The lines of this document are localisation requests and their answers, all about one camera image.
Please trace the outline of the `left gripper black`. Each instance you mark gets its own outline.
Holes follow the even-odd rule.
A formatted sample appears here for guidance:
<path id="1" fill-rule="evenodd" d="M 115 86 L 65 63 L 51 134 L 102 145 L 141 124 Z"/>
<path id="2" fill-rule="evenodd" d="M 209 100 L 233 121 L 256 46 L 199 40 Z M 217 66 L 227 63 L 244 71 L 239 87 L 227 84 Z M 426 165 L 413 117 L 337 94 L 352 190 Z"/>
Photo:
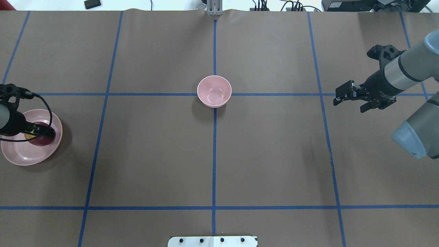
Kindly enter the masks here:
<path id="1" fill-rule="evenodd" d="M 11 114 L 7 123 L 7 136 L 15 136 L 30 130 L 30 134 L 35 137 L 45 137 L 54 139 L 56 132 L 51 126 L 33 125 L 28 122 L 24 114 Z"/>

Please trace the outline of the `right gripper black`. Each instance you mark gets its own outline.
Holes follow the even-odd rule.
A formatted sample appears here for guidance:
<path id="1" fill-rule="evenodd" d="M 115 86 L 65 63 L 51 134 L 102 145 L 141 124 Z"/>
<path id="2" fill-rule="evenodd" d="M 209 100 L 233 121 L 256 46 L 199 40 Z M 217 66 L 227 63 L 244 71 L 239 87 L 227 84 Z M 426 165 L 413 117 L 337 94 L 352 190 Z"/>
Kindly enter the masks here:
<path id="1" fill-rule="evenodd" d="M 384 72 L 376 71 L 360 85 L 360 88 L 357 87 L 353 80 L 349 80 L 337 87 L 335 89 L 333 105 L 337 106 L 343 101 L 359 100 L 359 97 L 357 96 L 357 91 L 359 89 L 361 100 L 367 102 L 360 106 L 360 112 L 362 114 L 375 108 L 382 110 L 396 103 L 398 89 L 387 81 Z"/>

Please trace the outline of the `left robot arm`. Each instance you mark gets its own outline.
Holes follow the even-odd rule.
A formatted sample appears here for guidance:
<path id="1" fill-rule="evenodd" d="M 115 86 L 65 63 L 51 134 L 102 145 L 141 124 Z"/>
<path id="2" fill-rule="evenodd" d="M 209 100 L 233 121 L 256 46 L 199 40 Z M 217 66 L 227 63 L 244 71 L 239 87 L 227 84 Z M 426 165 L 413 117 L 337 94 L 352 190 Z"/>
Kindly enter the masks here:
<path id="1" fill-rule="evenodd" d="M 31 139 L 24 140 L 1 140 L 5 142 L 29 142 L 40 137 L 54 139 L 56 137 L 56 132 L 51 127 L 53 122 L 53 113 L 48 105 L 46 105 L 46 107 L 47 111 L 49 112 L 49 124 L 45 126 L 35 122 L 28 122 L 24 114 L 17 111 L 17 109 L 1 104 L 1 135 L 12 137 L 19 133 L 23 133 L 31 136 Z"/>

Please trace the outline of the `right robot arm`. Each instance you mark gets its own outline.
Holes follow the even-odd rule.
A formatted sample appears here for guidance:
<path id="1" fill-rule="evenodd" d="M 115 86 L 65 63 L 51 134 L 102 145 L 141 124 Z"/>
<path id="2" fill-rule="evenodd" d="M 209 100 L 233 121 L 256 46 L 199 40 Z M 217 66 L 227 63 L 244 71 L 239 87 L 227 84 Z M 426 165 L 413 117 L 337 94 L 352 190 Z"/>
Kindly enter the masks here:
<path id="1" fill-rule="evenodd" d="M 438 165 L 438 30 L 406 50 L 375 44 L 363 53 L 370 75 L 340 97 L 324 96 L 327 138 L 336 165 Z"/>

